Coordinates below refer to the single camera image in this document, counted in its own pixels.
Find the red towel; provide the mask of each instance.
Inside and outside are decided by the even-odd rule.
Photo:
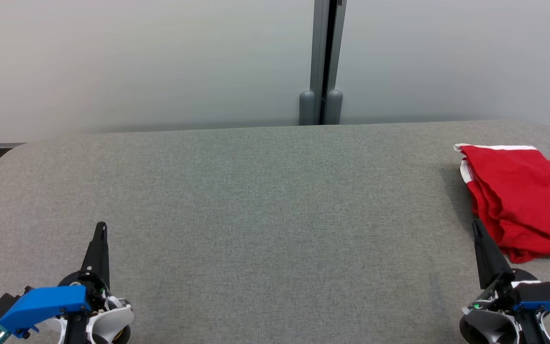
[[[550,255],[550,161],[532,146],[456,144],[472,211],[512,263]]]

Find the white wall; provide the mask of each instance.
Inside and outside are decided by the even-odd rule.
[[[287,126],[313,0],[0,1],[0,143],[74,131]]]
[[[349,0],[341,122],[550,124],[550,1]]]

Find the folded fabric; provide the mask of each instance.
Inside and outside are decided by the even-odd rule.
[[[472,211],[512,263],[550,255],[550,161],[532,146],[456,144]]]

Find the robotic arm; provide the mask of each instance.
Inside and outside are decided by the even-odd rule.
[[[511,268],[483,223],[472,224],[483,292],[462,308],[460,333],[469,344],[550,344],[543,320],[550,314],[550,281]]]
[[[107,225],[99,222],[80,270],[57,287],[26,287],[22,296],[0,298],[0,344],[39,333],[38,324],[60,331],[59,344],[126,344],[133,318],[131,304],[109,291]]]

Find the gray table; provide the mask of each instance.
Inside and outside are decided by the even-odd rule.
[[[463,343],[480,290],[460,142],[550,158],[550,127],[499,121],[25,144],[0,160],[0,295],[79,268],[103,220],[132,343]],[[523,268],[550,279],[550,259]]]

